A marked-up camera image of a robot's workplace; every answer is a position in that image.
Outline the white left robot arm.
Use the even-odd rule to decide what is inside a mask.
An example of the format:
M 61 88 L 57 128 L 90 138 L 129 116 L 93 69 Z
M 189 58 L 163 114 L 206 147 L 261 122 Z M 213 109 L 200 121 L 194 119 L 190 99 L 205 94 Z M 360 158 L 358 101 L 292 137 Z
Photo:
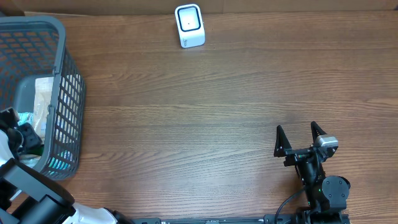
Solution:
M 115 210 L 76 203 L 61 185 L 16 159 L 12 152 L 24 143 L 17 121 L 12 108 L 1 111 L 1 223 L 132 223 Z

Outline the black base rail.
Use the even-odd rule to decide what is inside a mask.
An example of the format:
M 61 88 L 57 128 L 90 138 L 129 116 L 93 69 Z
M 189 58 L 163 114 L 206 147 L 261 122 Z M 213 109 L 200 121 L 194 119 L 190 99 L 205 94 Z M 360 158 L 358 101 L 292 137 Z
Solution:
M 312 219 L 304 219 L 303 216 L 296 214 L 264 215 L 263 217 L 238 217 L 238 218 L 186 218 L 186 219 L 160 219 L 160 218 L 134 218 L 133 224 L 296 224 L 296 223 L 316 223 L 316 224 L 350 224 L 348 215 L 340 217 L 315 216 Z

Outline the grey plastic mesh basket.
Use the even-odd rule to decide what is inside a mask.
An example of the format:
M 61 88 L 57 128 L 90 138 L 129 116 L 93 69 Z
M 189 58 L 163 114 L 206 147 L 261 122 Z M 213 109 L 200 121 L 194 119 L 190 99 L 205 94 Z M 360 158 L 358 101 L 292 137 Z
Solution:
M 34 169 L 53 180 L 79 166 L 86 86 L 66 46 L 63 24 L 51 16 L 1 18 L 1 109 L 34 109 L 35 81 L 51 78 L 44 153 Z

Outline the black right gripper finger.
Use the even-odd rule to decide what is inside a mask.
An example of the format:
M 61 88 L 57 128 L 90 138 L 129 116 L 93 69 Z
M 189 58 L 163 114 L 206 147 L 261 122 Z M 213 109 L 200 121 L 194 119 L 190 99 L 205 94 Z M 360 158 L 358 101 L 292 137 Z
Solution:
M 277 126 L 277 134 L 276 134 L 276 142 L 275 142 L 275 150 L 291 150 L 292 146 L 285 135 L 285 132 L 281 125 Z
M 312 131 L 312 139 L 314 145 L 322 145 L 323 138 L 326 136 L 326 132 L 315 122 L 310 123 Z

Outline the teal tissue packet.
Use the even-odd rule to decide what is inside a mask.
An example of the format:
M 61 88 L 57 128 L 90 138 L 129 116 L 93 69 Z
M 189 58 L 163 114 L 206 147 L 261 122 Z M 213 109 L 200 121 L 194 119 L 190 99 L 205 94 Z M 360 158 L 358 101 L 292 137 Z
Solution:
M 23 112 L 23 113 L 18 113 L 18 125 L 21 126 L 25 123 L 29 123 L 30 125 L 33 124 L 34 122 L 34 114 L 31 112 Z

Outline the green lid jar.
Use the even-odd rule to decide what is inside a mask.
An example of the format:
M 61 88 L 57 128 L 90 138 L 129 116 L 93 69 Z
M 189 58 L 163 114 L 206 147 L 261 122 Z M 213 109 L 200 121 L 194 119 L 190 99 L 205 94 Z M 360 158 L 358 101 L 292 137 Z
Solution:
M 28 151 L 29 154 L 33 154 L 33 155 L 37 155 L 37 156 L 41 156 L 44 152 L 44 145 L 41 145 L 40 147 L 37 147 L 35 149 L 30 149 Z

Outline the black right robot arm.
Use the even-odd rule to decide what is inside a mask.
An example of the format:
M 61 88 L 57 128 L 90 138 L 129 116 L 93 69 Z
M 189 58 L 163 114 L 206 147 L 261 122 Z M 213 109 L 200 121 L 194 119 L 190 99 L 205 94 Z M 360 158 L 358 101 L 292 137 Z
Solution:
M 349 223 L 349 216 L 342 211 L 347 208 L 351 184 L 342 176 L 327 176 L 322 166 L 338 149 L 338 140 L 316 122 L 310 125 L 313 143 L 303 149 L 293 149 L 282 126 L 277 126 L 274 156 L 283 157 L 286 167 L 295 167 L 303 187 L 284 200 L 276 213 L 266 220 L 273 223 Z M 294 214 L 282 214 L 284 206 L 302 193 L 306 195 L 308 206 L 298 208 Z

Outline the beige plastic pouch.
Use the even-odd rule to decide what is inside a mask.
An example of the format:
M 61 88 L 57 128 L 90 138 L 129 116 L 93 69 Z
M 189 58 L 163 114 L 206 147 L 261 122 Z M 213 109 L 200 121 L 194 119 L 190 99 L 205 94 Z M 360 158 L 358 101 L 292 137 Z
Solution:
M 49 114 L 48 106 L 51 102 L 53 88 L 53 77 L 37 78 L 35 80 L 35 99 L 33 127 L 40 138 L 45 137 L 47 125 L 47 116 Z

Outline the white barcode scanner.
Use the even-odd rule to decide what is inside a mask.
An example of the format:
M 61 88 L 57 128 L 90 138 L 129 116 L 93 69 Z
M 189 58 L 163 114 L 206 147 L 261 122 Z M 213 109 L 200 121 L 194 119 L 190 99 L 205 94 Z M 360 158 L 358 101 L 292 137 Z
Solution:
M 175 9 L 180 45 L 187 49 L 205 43 L 205 28 L 201 9 L 197 4 L 181 5 Z

